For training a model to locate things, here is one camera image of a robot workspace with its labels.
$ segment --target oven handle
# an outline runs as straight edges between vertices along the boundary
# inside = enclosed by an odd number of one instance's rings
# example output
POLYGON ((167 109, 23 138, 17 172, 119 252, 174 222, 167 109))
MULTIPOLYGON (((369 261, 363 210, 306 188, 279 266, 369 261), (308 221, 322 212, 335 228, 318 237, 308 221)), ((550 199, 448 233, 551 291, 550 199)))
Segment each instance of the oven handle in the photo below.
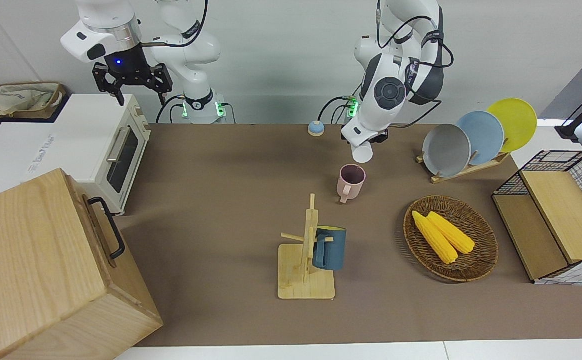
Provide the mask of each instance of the oven handle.
POLYGON ((113 214, 111 214, 110 210, 108 210, 106 202, 101 197, 90 198, 89 200, 87 200, 87 203, 89 203, 89 205, 94 205, 96 203, 100 203, 102 205, 102 208, 104 209, 104 214, 106 214, 106 218, 108 218, 108 223, 110 223, 111 228, 113 228, 113 234, 115 234, 115 239, 117 240, 118 246, 117 250, 113 251, 109 255, 109 257, 111 258, 111 260, 119 258, 120 255, 124 253, 124 250, 126 250, 126 246, 124 246, 124 240, 122 239, 122 235, 120 235, 120 231, 117 230, 117 226, 113 221, 113 214))
POLYGON ((124 149, 124 144, 126 144, 126 140, 129 138, 130 133, 131 128, 129 126, 124 127, 117 132, 117 137, 115 137, 115 143, 113 143, 113 147, 111 148, 111 151, 108 153, 108 156, 106 157, 106 162, 116 163, 120 161, 122 150, 124 149))

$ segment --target corn cob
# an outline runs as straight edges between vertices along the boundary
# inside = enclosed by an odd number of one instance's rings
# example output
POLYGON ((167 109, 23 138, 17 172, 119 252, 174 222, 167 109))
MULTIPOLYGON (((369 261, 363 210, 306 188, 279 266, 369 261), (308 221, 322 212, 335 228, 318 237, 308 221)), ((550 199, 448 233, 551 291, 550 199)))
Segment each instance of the corn cob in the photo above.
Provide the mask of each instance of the corn cob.
POLYGON ((447 219, 441 217, 436 212, 429 212, 426 216, 429 221, 444 235, 444 237, 456 248, 460 253, 468 254, 475 248, 475 243, 464 234, 459 228, 455 227, 447 219))
POLYGON ((424 235, 424 239, 433 248, 440 260, 447 265, 455 262, 457 260, 457 251, 449 244, 444 235, 419 212, 413 211, 411 214, 413 215, 415 226, 424 235))

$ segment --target woven tray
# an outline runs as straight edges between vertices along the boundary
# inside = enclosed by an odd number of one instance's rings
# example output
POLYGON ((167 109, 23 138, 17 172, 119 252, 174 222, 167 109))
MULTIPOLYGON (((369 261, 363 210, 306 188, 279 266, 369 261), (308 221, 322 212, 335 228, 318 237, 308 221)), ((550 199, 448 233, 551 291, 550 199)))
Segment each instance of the woven tray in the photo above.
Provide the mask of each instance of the woven tray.
POLYGON ((480 214, 466 203, 448 196, 426 196, 412 203, 404 217, 404 237, 415 258, 435 275, 460 283, 489 275, 497 263, 497 241, 493 230, 480 214), (444 264, 417 230, 411 212, 426 216, 437 212, 475 242, 471 253, 458 253, 452 264, 444 264))

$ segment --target oven window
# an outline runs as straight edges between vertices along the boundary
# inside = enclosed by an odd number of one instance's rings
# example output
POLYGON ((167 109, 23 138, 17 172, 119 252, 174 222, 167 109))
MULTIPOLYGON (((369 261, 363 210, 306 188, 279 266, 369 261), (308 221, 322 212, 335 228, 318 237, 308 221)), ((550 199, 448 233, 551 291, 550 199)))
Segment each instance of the oven window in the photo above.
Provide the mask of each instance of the oven window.
POLYGON ((106 180, 118 194, 122 191, 122 185, 126 179, 126 174, 128 174, 128 171, 131 168, 133 155, 135 155, 135 150, 137 150, 138 144, 137 136, 135 136, 133 130, 131 130, 129 136, 126 138, 126 143, 124 143, 122 148, 119 161, 113 162, 108 169, 106 180))

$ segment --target pink mug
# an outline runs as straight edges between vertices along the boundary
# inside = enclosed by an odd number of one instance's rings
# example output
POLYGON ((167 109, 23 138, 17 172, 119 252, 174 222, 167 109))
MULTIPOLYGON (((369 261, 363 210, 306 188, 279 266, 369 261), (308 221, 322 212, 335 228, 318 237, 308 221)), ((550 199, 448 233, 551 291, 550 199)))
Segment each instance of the pink mug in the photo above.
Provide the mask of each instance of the pink mug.
POLYGON ((345 204, 347 200, 357 198, 366 180, 364 169, 356 164, 348 164, 339 169, 337 180, 337 194, 339 202, 345 204))

